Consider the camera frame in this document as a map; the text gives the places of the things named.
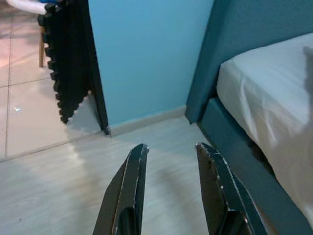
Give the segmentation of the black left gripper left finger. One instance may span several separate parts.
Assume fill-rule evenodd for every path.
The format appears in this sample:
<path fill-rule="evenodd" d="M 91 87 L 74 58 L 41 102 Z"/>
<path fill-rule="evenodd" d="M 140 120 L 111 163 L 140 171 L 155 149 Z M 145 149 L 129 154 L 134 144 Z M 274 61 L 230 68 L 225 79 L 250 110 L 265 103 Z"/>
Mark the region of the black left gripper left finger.
<path fill-rule="evenodd" d="M 139 144 L 110 181 L 92 235 L 141 235 L 149 147 Z"/>

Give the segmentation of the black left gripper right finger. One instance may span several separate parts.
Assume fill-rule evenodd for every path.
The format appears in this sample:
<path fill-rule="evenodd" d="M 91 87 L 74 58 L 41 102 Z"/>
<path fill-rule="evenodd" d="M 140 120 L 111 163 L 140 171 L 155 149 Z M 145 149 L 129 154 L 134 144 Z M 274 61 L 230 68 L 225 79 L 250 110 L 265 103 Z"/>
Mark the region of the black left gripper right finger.
<path fill-rule="evenodd" d="M 196 144 L 202 202 L 209 235 L 268 235 L 249 191 L 226 159 Z"/>

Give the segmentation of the mattress with cream sheet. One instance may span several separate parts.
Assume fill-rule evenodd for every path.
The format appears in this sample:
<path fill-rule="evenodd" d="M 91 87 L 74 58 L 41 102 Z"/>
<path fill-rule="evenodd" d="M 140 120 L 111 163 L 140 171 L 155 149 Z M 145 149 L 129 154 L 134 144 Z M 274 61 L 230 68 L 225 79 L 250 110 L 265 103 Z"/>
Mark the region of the mattress with cream sheet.
<path fill-rule="evenodd" d="M 313 32 L 222 63 L 217 95 L 313 231 Z"/>

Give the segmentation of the black foam puzzle mats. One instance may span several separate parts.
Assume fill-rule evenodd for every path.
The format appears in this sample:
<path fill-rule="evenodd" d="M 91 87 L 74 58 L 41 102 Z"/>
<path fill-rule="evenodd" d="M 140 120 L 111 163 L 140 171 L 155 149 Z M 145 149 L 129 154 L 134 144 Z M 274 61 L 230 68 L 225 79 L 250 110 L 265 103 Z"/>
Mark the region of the black foam puzzle mats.
<path fill-rule="evenodd" d="M 73 0 L 56 0 L 46 4 L 45 10 L 37 20 L 48 45 L 45 53 L 50 58 L 48 68 L 52 70 L 60 120 L 66 124 L 88 95 L 88 71 Z"/>

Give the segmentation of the teal upholstered headboard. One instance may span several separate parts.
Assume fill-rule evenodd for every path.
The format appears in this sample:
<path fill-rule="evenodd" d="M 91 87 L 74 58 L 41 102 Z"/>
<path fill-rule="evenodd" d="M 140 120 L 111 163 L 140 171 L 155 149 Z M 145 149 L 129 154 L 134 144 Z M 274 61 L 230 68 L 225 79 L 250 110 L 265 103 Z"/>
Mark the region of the teal upholstered headboard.
<path fill-rule="evenodd" d="M 220 64 L 243 52 L 313 32 L 313 0 L 214 0 L 185 115 L 202 120 Z"/>

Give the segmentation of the white chair wooden legs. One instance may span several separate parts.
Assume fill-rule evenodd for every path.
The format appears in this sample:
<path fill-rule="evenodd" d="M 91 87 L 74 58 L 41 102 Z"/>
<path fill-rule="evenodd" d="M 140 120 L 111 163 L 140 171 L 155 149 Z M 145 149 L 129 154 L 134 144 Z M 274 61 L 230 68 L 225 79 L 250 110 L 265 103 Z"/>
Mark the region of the white chair wooden legs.
<path fill-rule="evenodd" d="M 46 2 L 41 2 L 40 0 L 5 0 L 6 3 L 13 8 L 21 11 L 25 11 L 32 14 L 44 15 L 46 13 L 45 6 Z M 40 28 L 40 41 L 39 41 L 39 67 L 43 67 L 44 63 L 44 41 L 42 34 L 44 33 L 44 28 Z"/>

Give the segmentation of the dark teal bed frame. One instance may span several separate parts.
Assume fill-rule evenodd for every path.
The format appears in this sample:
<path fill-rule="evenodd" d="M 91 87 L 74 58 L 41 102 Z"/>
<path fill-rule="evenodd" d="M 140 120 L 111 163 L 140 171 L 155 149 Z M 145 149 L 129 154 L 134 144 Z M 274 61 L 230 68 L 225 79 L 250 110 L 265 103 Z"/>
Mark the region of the dark teal bed frame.
<path fill-rule="evenodd" d="M 252 139 L 220 100 L 209 100 L 201 130 L 250 192 L 265 223 L 279 235 L 313 235 L 307 219 L 276 180 Z"/>

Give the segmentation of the dark door frame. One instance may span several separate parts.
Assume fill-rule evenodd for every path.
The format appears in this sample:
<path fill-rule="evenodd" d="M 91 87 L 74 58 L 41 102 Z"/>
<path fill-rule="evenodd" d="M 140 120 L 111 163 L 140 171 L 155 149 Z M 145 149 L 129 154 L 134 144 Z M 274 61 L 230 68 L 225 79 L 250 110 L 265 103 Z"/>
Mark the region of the dark door frame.
<path fill-rule="evenodd" d="M 110 130 L 108 128 L 107 112 L 94 43 L 88 0 L 80 0 L 80 9 L 83 16 L 84 37 L 87 47 L 89 79 L 91 91 L 95 99 L 98 122 L 105 135 L 109 135 Z"/>

